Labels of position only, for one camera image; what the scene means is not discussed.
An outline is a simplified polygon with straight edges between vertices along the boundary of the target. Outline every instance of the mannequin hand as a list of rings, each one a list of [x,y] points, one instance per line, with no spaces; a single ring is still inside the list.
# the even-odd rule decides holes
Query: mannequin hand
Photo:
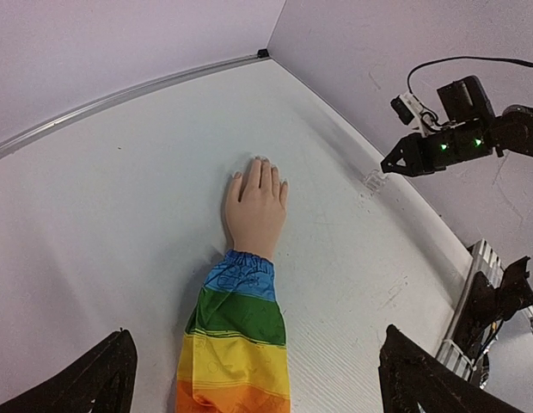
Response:
[[[254,159],[245,188],[237,172],[225,205],[226,222],[234,250],[249,252],[270,262],[286,216],[289,187],[268,160]]]

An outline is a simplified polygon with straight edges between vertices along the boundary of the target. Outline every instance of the striped fabric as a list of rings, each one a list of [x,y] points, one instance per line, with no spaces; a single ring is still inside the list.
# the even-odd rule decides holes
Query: striped fabric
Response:
[[[287,413],[290,382],[274,266],[229,251],[207,276],[188,321],[177,413]]]

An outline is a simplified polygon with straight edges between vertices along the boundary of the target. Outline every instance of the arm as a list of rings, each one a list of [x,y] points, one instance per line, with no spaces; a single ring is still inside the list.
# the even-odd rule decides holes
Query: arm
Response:
[[[274,247],[287,184],[254,160],[230,185],[226,218],[235,250],[207,276],[188,321],[177,372],[178,413],[289,413],[285,326],[274,293]]]

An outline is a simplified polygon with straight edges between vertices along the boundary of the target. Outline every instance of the finger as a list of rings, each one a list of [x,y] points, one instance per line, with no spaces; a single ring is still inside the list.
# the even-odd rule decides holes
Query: finger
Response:
[[[251,163],[251,170],[249,171],[248,183],[246,184],[245,191],[251,189],[257,189],[260,186],[260,165],[259,158],[255,158]]]
[[[285,181],[282,184],[282,188],[280,189],[280,204],[282,204],[282,207],[284,209],[287,207],[287,195],[290,192],[290,185]]]
[[[273,167],[273,195],[274,199],[280,199],[280,173],[275,166]]]
[[[273,191],[273,173],[268,159],[265,159],[261,165],[260,188],[268,194]]]
[[[242,172],[236,172],[232,178],[229,187],[229,196],[227,201],[229,203],[236,203],[240,201],[240,191],[242,191]]]

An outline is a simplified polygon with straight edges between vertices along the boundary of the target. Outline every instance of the blue stripe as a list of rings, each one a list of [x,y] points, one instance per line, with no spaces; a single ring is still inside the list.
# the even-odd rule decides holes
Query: blue stripe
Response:
[[[276,301],[273,264],[245,252],[227,252],[224,260],[211,270],[204,286],[221,293]]]

